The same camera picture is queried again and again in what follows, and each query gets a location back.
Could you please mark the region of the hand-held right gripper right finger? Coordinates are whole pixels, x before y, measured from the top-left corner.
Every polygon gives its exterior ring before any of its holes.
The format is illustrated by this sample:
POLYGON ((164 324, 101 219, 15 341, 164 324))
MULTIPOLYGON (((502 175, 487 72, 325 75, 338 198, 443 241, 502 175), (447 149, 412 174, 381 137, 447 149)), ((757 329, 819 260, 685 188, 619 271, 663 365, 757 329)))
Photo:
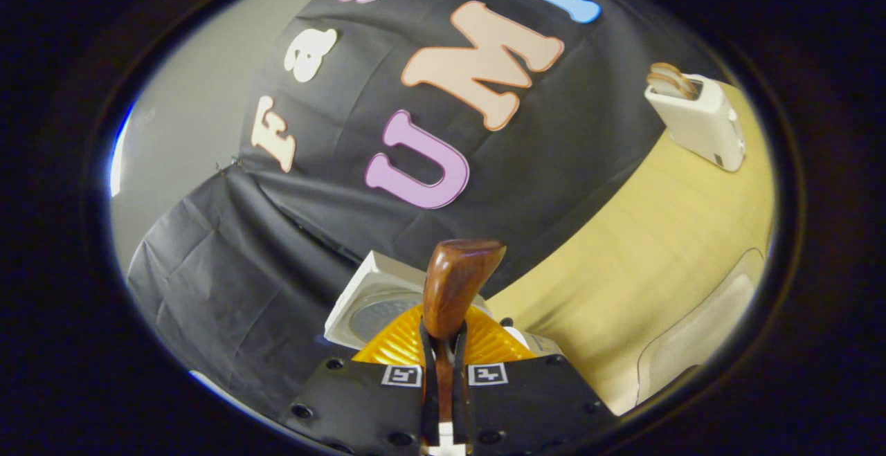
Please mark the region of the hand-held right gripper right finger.
POLYGON ((471 306, 459 343, 461 433, 472 453, 546 453, 610 427, 604 405, 556 343, 471 306))

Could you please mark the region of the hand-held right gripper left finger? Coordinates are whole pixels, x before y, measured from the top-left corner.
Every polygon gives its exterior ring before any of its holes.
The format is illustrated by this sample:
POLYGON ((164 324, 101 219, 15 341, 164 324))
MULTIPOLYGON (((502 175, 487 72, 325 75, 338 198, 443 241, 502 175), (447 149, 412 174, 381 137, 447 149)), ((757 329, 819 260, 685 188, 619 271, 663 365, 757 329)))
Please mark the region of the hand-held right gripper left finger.
POLYGON ((314 369, 280 421, 342 453, 420 453, 437 441, 437 375, 425 358, 421 305, 395 318, 352 358, 314 369))

